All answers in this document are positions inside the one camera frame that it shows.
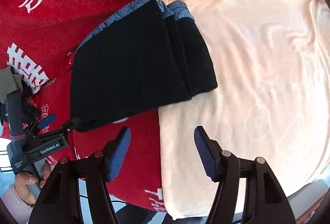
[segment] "cream fabric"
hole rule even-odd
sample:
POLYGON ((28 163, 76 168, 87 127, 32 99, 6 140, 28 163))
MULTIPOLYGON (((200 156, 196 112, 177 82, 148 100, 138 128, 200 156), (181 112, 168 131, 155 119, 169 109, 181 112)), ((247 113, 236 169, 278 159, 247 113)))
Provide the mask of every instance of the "cream fabric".
MULTIPOLYGON (((218 88, 158 110, 167 211, 176 219, 211 208, 217 183, 194 145, 198 125, 237 157, 263 156, 291 195, 329 165, 329 8, 323 0, 182 1, 218 88)), ((240 189, 236 211, 243 204, 240 189)))

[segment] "black cable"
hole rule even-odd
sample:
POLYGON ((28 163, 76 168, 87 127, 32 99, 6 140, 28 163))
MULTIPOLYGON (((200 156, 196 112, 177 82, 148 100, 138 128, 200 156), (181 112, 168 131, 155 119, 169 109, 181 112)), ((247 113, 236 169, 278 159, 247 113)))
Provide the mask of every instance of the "black cable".
POLYGON ((123 203, 123 204, 126 204, 126 202, 122 202, 122 201, 111 201, 111 202, 112 203, 123 203))

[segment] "person's leg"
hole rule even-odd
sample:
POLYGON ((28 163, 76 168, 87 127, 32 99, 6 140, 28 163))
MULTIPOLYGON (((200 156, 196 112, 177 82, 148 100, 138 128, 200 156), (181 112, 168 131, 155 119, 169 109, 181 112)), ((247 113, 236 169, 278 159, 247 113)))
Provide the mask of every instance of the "person's leg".
POLYGON ((116 212, 120 224, 147 224, 157 212, 127 204, 116 212))
POLYGON ((169 214, 166 214, 162 224, 201 224, 203 217, 187 217, 173 220, 169 214))

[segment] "ribbed blue pad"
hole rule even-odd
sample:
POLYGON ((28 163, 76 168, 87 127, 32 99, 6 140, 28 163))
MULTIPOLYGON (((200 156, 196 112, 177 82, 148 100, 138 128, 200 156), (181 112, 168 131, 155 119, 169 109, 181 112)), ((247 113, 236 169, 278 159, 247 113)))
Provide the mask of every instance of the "ribbed blue pad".
POLYGON ((52 122, 54 122, 56 120, 56 115, 50 114, 49 116, 47 116, 46 118, 40 120, 37 124, 37 128, 38 129, 44 129, 46 126, 48 126, 49 124, 51 124, 52 122))
POLYGON ((205 173, 212 181, 216 180, 216 161, 212 156, 212 153, 201 133, 199 127, 195 128, 194 131, 194 141, 196 148, 198 150, 199 157, 201 158, 202 164, 204 166, 205 173))
POLYGON ((121 140, 119 141, 118 146, 116 147, 113 155, 111 156, 109 162, 109 173, 108 173, 109 181, 113 181, 114 178, 118 176, 130 142, 131 142, 131 130, 127 128, 121 140))

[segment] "pile of clothes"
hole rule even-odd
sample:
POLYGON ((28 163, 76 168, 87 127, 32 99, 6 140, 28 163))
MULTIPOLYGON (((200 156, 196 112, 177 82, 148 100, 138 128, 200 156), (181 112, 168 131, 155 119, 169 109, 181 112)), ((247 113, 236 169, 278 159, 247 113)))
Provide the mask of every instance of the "pile of clothes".
POLYGON ((216 87, 212 60, 186 4, 135 0, 77 48, 71 118, 80 117, 77 131, 86 132, 216 87))

